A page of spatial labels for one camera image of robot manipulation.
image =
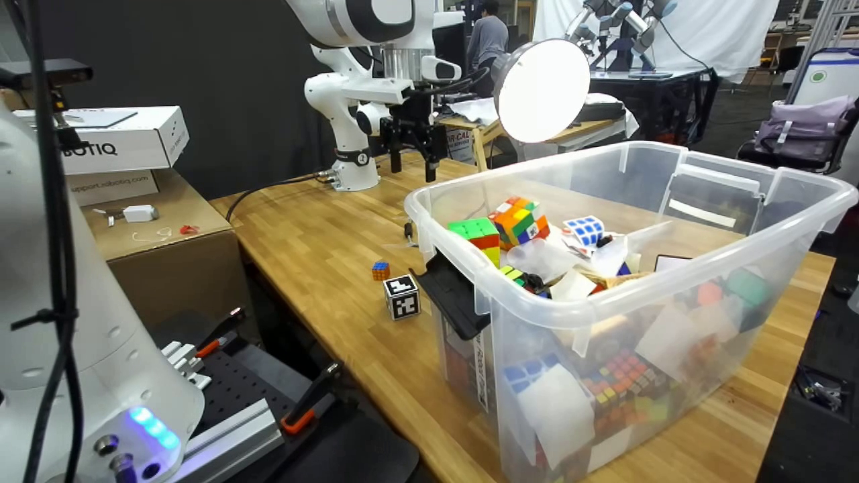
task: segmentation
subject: black cable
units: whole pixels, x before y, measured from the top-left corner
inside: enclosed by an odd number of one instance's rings
[[[51,305],[55,305],[55,329],[59,338],[57,360],[37,404],[36,428],[31,440],[31,456],[25,466],[25,479],[37,476],[47,428],[55,408],[55,397],[59,389],[63,373],[68,376],[68,392],[72,404],[72,443],[68,456],[64,479],[75,479],[80,443],[84,443],[84,395],[78,380],[78,365],[72,354],[75,320],[78,320],[78,270],[75,270],[75,240],[72,240],[72,220],[71,200],[64,187],[63,156],[57,148],[55,116],[49,101],[49,75],[47,75],[47,54],[43,54],[43,28],[37,0],[25,3],[25,28],[27,28],[27,51],[32,69],[32,94],[36,94],[36,126],[37,126],[37,150],[41,150],[41,171],[43,171],[43,200],[47,200],[47,232],[49,232],[49,267],[51,267]]]
[[[303,183],[303,179],[319,179],[319,176],[325,176],[329,171],[308,171],[308,173],[298,173],[298,176],[288,176],[288,179],[279,179],[279,183],[274,183],[274,185],[290,185],[290,183]],[[225,208],[225,220],[231,222],[231,216],[233,216],[233,212],[237,212],[237,205],[247,197],[247,195],[252,195],[252,192],[257,192],[257,191],[265,191],[265,187],[274,187],[274,185],[260,185],[260,187],[252,187],[252,191],[244,191],[244,192],[239,192],[239,197],[233,197],[233,204]]]
[[[663,26],[663,31],[668,34],[668,39],[678,46],[679,54],[684,54],[687,58],[699,62],[703,69],[714,69],[711,63],[706,63],[703,58],[694,55],[687,47],[683,47],[678,42],[678,36],[671,34],[671,28],[663,23],[663,19],[659,19],[659,23]]]

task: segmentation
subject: rubik's cube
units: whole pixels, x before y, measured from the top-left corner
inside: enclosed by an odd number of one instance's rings
[[[632,352],[620,352],[584,383],[594,401],[597,440],[643,421],[668,417],[671,377]]]
[[[503,265],[503,236],[490,216],[456,220],[448,230],[460,232],[463,239],[472,240],[483,254]]]
[[[538,215],[538,204],[533,197],[507,197],[491,212],[491,220],[503,232],[503,250],[547,236],[547,216]]]
[[[521,395],[533,380],[538,380],[551,368],[561,365],[558,354],[542,354],[541,360],[527,360],[521,365],[507,365],[503,369],[503,380],[512,389],[512,395]]]
[[[570,232],[576,250],[590,254],[600,247],[604,227],[606,226],[600,216],[589,215],[577,220],[563,220],[561,230]]]
[[[503,275],[507,275],[512,285],[527,287],[527,274],[516,265],[500,265]]]

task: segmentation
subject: clear plastic bin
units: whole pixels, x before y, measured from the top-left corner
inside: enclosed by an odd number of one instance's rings
[[[510,195],[554,226],[597,215],[636,252],[636,279],[586,299],[512,285],[447,227]],[[577,479],[731,377],[817,232],[853,204],[833,176],[624,142],[427,185],[406,212],[425,258],[443,252],[491,315],[476,340],[441,320],[443,369],[495,415],[507,476]],[[687,259],[656,270],[660,254]]]

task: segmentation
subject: colorful toy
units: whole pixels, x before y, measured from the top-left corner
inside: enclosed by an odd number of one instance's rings
[[[381,279],[389,279],[392,275],[392,267],[388,259],[376,259],[374,262],[374,279],[381,282]]]
[[[547,216],[538,215],[538,204],[521,195],[500,204],[491,212],[491,222],[503,232],[503,250],[547,236]]]
[[[527,274],[523,274],[521,267],[516,267],[516,265],[503,265],[500,270],[503,270],[503,275],[507,275],[512,285],[527,287]]]
[[[406,274],[397,279],[384,279],[388,309],[396,320],[420,314],[420,282]]]
[[[512,395],[521,395],[533,380],[538,380],[542,373],[547,373],[554,365],[558,365],[558,354],[545,354],[541,360],[529,360],[521,365],[507,365],[503,373],[504,383],[512,389]]]
[[[589,258],[609,240],[604,232],[606,226],[594,215],[563,220],[561,230],[567,232],[563,240]]]
[[[770,305],[770,285],[749,267],[737,267],[725,279],[725,290],[745,299],[742,333],[754,329],[766,321]]]
[[[633,267],[628,267],[628,262],[620,265],[618,275],[632,275]]]
[[[490,216],[456,220],[448,230],[460,232],[463,239],[472,240],[483,254],[503,265],[503,236]]]
[[[725,290],[714,279],[703,282],[696,294],[699,305],[714,305],[714,302],[722,302],[722,297],[725,297]]]
[[[671,377],[632,352],[620,352],[600,373],[586,376],[584,385],[594,401],[597,440],[668,417]]]

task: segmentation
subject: wooden tabletop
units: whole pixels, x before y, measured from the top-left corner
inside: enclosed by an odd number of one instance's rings
[[[233,230],[439,479],[504,479],[490,417],[443,377],[429,299],[421,294],[421,314],[396,321],[370,275],[376,259],[392,274],[425,270],[420,250],[402,239],[402,197],[425,185],[425,169],[412,156],[402,167],[392,173],[381,164],[381,185],[363,192],[333,192],[319,183],[257,191],[233,212]],[[443,161],[439,179],[472,171]],[[589,479],[754,479],[833,262],[808,254],[742,369],[671,428]]]

